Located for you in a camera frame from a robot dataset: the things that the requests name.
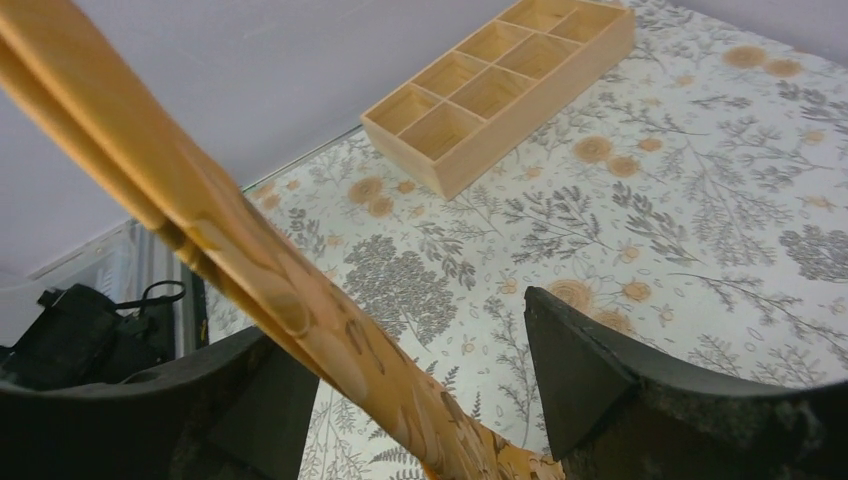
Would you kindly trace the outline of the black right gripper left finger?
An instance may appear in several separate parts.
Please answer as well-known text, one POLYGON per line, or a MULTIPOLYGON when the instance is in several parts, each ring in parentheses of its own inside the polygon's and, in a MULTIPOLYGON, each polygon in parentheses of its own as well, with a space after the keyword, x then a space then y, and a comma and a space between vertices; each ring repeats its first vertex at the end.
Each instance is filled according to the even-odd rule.
POLYGON ((294 479, 315 374, 250 327, 119 384, 1 387, 5 479, 294 479))

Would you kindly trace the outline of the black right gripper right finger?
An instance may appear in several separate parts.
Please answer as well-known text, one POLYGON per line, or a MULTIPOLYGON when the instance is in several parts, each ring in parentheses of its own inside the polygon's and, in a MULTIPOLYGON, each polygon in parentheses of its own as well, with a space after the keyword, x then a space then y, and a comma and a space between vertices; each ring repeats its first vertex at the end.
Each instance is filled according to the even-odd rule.
POLYGON ((769 385, 675 358, 525 292, 551 453, 570 479, 843 479, 847 386, 769 385))

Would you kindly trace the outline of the wooden compartment tray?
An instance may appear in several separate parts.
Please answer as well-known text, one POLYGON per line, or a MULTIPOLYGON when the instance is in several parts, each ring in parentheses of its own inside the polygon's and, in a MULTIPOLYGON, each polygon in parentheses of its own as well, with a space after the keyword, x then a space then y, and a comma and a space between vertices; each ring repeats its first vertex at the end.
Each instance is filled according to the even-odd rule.
POLYGON ((451 200, 625 59, 635 30, 622 5, 522 0, 360 120, 377 151, 451 200))

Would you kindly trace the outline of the yellow patterned tie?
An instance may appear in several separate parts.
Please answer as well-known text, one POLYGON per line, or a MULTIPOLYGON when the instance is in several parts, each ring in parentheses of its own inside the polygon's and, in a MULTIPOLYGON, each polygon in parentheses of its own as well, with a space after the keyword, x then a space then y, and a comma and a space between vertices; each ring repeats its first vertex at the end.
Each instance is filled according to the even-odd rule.
POLYGON ((560 479, 468 416, 308 261, 161 107, 70 1, 1 5, 1 83, 119 204, 284 350, 365 411, 431 479, 560 479))

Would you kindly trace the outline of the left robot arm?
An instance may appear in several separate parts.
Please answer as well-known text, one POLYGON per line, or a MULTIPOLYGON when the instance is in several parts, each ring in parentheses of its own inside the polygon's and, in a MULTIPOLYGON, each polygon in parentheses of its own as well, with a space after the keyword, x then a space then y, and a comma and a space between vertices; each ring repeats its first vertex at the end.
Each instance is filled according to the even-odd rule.
POLYGON ((117 384, 175 358, 173 304, 181 281, 149 285, 138 300, 116 303, 92 287, 48 289, 34 324, 1 354, 1 379, 52 391, 93 383, 117 384))

